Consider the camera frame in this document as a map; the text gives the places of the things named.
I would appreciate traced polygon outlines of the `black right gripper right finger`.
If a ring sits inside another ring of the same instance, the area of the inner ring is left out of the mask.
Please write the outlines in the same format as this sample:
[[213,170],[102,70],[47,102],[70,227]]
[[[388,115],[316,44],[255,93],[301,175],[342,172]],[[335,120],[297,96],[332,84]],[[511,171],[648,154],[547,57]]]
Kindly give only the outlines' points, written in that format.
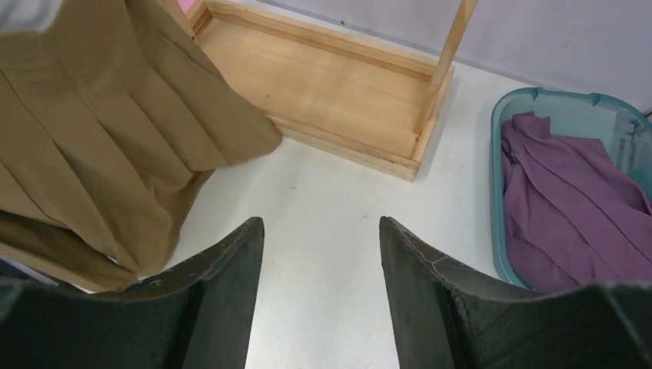
[[402,368],[649,368],[651,286],[545,294],[498,280],[379,222]]

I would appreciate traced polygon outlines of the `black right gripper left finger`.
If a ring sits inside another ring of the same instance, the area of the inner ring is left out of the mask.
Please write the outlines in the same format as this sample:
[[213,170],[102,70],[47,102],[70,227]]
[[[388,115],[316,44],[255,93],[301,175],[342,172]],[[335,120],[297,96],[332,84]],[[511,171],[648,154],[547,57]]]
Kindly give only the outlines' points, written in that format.
[[252,217],[125,291],[86,294],[1,272],[3,368],[243,368],[264,249]]

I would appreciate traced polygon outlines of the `tan brown pleated skirt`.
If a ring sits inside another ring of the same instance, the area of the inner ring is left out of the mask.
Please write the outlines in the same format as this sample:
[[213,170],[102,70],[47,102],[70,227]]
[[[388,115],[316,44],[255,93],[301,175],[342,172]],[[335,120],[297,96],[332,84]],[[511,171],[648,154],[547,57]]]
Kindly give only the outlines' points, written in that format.
[[158,273],[212,173],[281,133],[157,1],[1,3],[1,256],[88,291]]

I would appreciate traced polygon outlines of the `purple garment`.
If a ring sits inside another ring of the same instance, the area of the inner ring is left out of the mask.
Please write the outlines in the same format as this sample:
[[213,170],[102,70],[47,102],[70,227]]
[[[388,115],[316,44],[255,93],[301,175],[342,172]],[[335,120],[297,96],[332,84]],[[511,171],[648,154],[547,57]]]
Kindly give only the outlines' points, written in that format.
[[601,141],[552,135],[533,112],[501,125],[507,258],[531,288],[651,279],[651,203]]

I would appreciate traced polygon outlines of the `wooden clothes rack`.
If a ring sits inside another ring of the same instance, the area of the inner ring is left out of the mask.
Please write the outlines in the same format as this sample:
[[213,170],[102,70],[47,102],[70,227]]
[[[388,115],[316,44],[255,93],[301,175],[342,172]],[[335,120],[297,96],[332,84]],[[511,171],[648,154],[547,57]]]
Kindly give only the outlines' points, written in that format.
[[162,7],[228,84],[282,134],[413,181],[475,2],[459,4],[439,59],[229,1]]

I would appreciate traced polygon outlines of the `teal plastic bin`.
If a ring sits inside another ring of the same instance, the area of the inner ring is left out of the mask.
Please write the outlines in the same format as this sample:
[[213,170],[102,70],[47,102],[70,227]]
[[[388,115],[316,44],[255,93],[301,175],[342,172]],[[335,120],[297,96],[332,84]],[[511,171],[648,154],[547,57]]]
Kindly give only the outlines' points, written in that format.
[[647,197],[651,196],[651,123],[635,107],[609,95],[544,88],[519,88],[504,95],[491,113],[492,255],[499,278],[521,288],[528,285],[511,267],[505,241],[501,124],[529,111],[549,117],[553,135],[600,140],[614,166],[637,182]]

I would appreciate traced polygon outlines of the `pink garment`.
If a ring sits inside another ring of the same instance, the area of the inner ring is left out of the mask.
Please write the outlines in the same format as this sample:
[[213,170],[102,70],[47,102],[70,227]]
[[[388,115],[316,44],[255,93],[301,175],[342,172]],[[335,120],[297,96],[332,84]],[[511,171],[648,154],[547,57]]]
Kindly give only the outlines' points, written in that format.
[[184,13],[187,13],[194,3],[196,3],[196,0],[178,0],[178,4]]

